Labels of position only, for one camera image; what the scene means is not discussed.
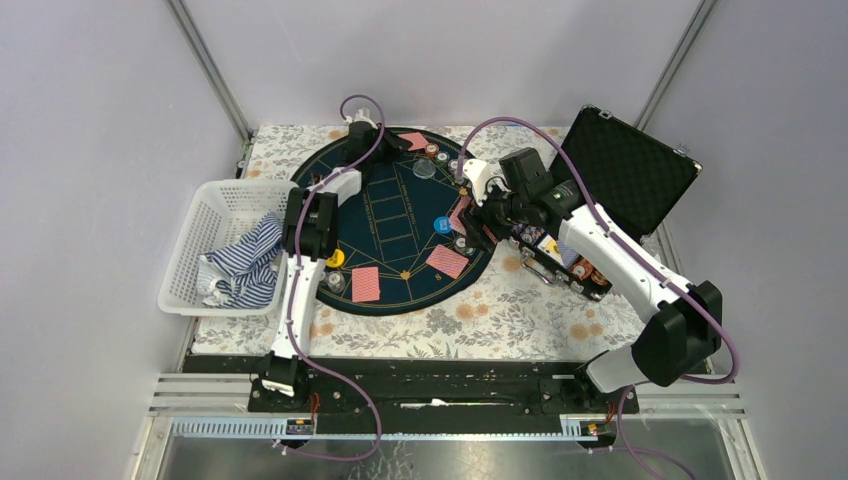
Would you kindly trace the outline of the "blue dealer button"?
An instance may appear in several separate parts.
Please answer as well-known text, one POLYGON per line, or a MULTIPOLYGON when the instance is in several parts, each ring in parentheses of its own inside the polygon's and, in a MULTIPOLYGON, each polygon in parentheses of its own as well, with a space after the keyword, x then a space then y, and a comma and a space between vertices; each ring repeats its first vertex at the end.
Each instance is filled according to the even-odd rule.
POLYGON ((434 230, 441 235, 448 235, 453 231, 450 218, 439 216, 433 221, 434 230))

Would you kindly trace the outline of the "yellow dealer button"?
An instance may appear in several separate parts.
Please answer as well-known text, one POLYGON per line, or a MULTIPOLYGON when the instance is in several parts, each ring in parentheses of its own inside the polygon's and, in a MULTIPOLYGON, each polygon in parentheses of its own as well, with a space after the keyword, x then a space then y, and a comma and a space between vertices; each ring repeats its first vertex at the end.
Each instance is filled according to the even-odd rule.
POLYGON ((345 262, 345 253, 340 249, 336 248, 331 256, 326 261, 326 266, 329 268, 339 268, 345 262))

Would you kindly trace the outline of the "red card deck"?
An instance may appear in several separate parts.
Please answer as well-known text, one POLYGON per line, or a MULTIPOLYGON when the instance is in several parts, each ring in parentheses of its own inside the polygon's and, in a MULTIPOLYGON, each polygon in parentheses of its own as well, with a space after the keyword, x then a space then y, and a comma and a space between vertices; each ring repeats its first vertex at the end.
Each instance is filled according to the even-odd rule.
POLYGON ((468 207, 470 203, 471 198, 469 196, 460 196, 457 205, 453 208, 449 215, 449 224, 451 226, 451 229, 462 236, 466 235, 466 229, 462 221, 460 220, 460 214, 468 207))

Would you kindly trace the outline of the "red playing card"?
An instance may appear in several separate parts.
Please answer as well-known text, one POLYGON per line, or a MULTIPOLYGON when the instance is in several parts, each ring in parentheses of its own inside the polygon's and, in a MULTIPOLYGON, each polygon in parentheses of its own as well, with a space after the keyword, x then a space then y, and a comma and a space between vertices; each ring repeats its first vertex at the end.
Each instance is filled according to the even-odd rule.
POLYGON ((351 282, 354 303, 374 302, 380 299, 381 289, 377 266, 354 268, 351 272, 351 282))
POLYGON ((429 140, 421 132, 399 133, 398 138, 405 142, 407 151, 425 150, 429 140))
POLYGON ((425 263, 449 278, 457 280, 469 265, 470 259, 445 245, 437 245, 425 263))

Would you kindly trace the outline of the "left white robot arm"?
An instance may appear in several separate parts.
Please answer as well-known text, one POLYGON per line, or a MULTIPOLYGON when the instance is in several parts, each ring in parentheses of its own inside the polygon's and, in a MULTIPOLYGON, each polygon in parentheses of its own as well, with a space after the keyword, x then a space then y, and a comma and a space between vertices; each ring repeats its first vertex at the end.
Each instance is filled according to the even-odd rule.
POLYGON ((309 401, 311 387, 303 378, 303 359, 320 276, 337 248, 339 207, 360 193, 376 166, 397 160, 411 147, 410 140, 383 124, 352 120, 340 163, 309 186, 289 193, 283 223, 286 277, 280 324, 258 374, 261 387, 285 410, 299 410, 309 401))

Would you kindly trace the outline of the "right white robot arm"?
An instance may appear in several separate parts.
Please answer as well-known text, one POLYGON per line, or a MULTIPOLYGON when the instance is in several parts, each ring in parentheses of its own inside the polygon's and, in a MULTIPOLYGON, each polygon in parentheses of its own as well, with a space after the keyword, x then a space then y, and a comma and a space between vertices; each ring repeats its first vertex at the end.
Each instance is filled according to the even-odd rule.
POLYGON ((460 215, 468 244, 493 250, 519 224, 539 227, 588 260, 625 297, 644 328, 637 340, 588 361, 573 386, 575 402, 597 412, 625 386, 668 387, 722 344, 722 295, 695 285, 622 234, 579 176, 557 181, 534 148, 502 158, 500 167, 460 157, 457 181, 470 188, 460 215))

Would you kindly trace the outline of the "green fifty chip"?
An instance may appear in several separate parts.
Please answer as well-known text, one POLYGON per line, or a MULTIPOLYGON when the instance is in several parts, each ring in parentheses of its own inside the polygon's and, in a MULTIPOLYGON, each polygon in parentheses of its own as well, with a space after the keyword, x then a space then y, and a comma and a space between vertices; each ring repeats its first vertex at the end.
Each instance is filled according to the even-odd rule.
POLYGON ((446 165, 450 161, 450 155, 447 152, 440 151, 436 154, 434 160, 439 165, 446 165))
POLYGON ((468 249, 466 239, 464 237, 458 237, 454 241, 454 249, 457 252, 464 253, 468 249))

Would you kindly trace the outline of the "red five chip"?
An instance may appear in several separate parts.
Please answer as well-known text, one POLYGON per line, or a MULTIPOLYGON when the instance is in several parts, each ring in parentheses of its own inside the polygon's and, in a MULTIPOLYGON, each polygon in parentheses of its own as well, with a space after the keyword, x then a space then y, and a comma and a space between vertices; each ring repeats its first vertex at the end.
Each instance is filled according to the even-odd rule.
POLYGON ((438 144, 436 144, 436 143, 428 143, 428 144, 425 146, 424 151, 425 151, 425 154, 426 154, 428 157, 433 158, 433 157, 436 157, 436 156, 440 153, 440 147, 439 147, 439 145, 438 145, 438 144))

